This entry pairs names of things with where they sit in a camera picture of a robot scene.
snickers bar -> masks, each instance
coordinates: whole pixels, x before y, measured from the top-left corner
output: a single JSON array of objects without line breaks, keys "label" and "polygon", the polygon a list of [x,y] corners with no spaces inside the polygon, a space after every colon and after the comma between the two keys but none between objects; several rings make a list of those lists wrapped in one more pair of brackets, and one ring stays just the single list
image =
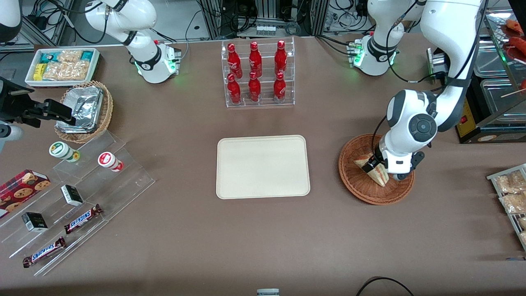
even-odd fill
[{"label": "snickers bar", "polygon": [[98,215],[99,213],[102,213],[102,209],[98,204],[96,204],[93,208],[89,209],[86,213],[84,213],[82,216],[78,217],[77,219],[73,220],[70,224],[64,226],[64,229],[66,230],[66,234],[72,233],[76,228],[81,227],[86,222],[91,220],[93,217]]},{"label": "snickers bar", "polygon": [[58,249],[64,249],[66,248],[66,241],[61,236],[56,242],[50,244],[49,246],[43,248],[38,253],[33,254],[33,256],[29,256],[24,258],[24,261],[22,261],[22,264],[24,265],[24,268],[28,268],[31,265],[38,262],[40,259],[50,255],[51,253],[55,252]]}]

snack box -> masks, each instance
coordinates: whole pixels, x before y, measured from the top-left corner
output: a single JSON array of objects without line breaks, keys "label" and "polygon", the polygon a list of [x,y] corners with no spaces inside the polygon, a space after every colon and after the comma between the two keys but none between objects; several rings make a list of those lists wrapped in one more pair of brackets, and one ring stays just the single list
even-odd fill
[{"label": "snack box", "polygon": [[[51,52],[59,52],[62,50],[93,52],[92,58],[89,61],[89,68],[88,68],[88,73],[86,74],[86,78],[84,80],[63,80],[63,81],[33,80],[33,74],[35,73],[37,65],[41,61],[42,55],[48,54]],[[99,51],[93,47],[45,48],[42,50],[37,50],[35,52],[35,56],[33,56],[33,61],[31,62],[29,71],[27,71],[25,82],[27,83],[27,85],[32,86],[32,87],[65,87],[65,86],[73,86],[73,85],[81,84],[84,82],[90,82],[92,80],[93,74],[95,73],[95,68],[97,67],[99,55],[100,55]]]},{"label": "snack box", "polygon": [[51,182],[46,175],[24,170],[5,184],[0,185],[0,218],[15,210]]}]

white cylinder object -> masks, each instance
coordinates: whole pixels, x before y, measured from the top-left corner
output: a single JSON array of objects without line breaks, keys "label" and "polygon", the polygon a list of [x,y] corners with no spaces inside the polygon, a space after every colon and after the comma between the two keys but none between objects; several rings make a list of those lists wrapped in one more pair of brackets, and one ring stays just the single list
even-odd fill
[{"label": "white cylinder object", "polygon": [[98,163],[102,167],[107,167],[113,172],[119,172],[124,168],[124,163],[118,160],[111,152],[103,152],[99,155]]},{"label": "white cylinder object", "polygon": [[56,158],[66,160],[67,162],[76,162],[80,159],[80,153],[64,142],[53,143],[53,145],[49,147],[49,154]]}]

clear acrylic stand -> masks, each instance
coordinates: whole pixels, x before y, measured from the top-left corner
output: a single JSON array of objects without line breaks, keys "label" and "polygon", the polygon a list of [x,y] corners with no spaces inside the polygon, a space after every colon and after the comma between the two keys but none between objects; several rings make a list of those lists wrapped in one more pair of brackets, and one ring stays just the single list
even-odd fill
[{"label": "clear acrylic stand", "polygon": [[[287,69],[284,73],[284,81],[287,83],[287,87],[285,88],[285,100],[281,104],[274,102],[274,81],[276,80],[276,73],[274,72],[274,55],[276,54],[279,40],[285,41],[285,51],[287,52]],[[223,84],[225,85],[225,100],[227,107],[279,107],[294,105],[296,102],[294,84],[296,79],[294,38],[262,38],[257,39],[257,42],[263,63],[262,76],[259,78],[261,83],[261,100],[258,103],[254,103],[250,99],[250,93],[248,90],[248,82],[250,81],[250,64],[248,61],[250,55],[250,42],[247,40],[228,40],[223,41],[221,44],[221,63],[223,67]],[[236,46],[236,52],[241,58],[243,77],[237,80],[237,83],[239,83],[239,87],[241,88],[241,104],[239,105],[232,104],[230,96],[228,95],[227,75],[230,73],[230,69],[228,68],[228,50],[226,47],[229,43],[233,43]]]},{"label": "clear acrylic stand", "polygon": [[[1,246],[9,252],[10,258],[20,261],[20,268],[23,268],[23,258],[64,237],[66,249],[54,252],[27,269],[35,276],[47,274],[155,182],[124,148],[124,143],[109,131],[91,139],[78,150],[79,161],[61,161],[56,165],[48,173],[52,181],[48,190],[27,205],[20,206],[23,209],[2,221],[0,226]],[[122,171],[112,172],[98,165],[97,158],[105,151],[112,152],[124,163]],[[60,190],[64,184],[77,188],[84,200],[81,206],[66,203]],[[64,226],[96,204],[103,213],[66,235]],[[24,212],[42,214],[49,229],[42,233],[29,232],[22,221]]]}]

small black box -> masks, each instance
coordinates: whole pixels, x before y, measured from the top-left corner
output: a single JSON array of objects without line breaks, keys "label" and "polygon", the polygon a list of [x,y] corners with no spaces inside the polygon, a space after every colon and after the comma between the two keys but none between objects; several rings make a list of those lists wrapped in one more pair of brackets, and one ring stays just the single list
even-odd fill
[{"label": "small black box", "polygon": [[22,220],[26,224],[27,230],[32,232],[44,232],[47,230],[46,221],[39,213],[25,212],[22,215]]},{"label": "small black box", "polygon": [[79,206],[84,202],[77,189],[71,185],[64,185],[60,188],[66,202],[70,205]]}]

